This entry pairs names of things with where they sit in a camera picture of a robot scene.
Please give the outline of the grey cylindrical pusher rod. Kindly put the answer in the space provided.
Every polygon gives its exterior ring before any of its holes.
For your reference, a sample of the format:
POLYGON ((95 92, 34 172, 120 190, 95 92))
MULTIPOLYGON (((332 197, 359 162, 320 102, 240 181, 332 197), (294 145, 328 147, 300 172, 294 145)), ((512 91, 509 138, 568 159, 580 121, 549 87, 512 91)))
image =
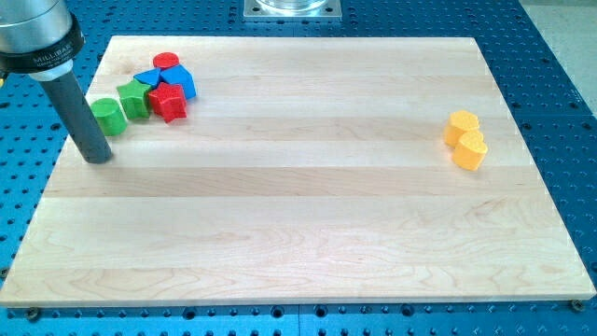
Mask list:
POLYGON ((88 163, 105 163, 112 157, 104 133, 92 114, 83 91, 72 71, 52 80, 41 81, 62 124, 88 163))

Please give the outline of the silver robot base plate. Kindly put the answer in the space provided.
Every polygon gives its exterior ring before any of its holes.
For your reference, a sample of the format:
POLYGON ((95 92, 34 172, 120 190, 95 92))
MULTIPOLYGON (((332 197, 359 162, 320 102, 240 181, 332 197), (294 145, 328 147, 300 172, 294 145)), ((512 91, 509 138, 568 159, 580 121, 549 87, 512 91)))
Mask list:
POLYGON ((244 0, 246 21, 340 20, 341 0, 244 0))

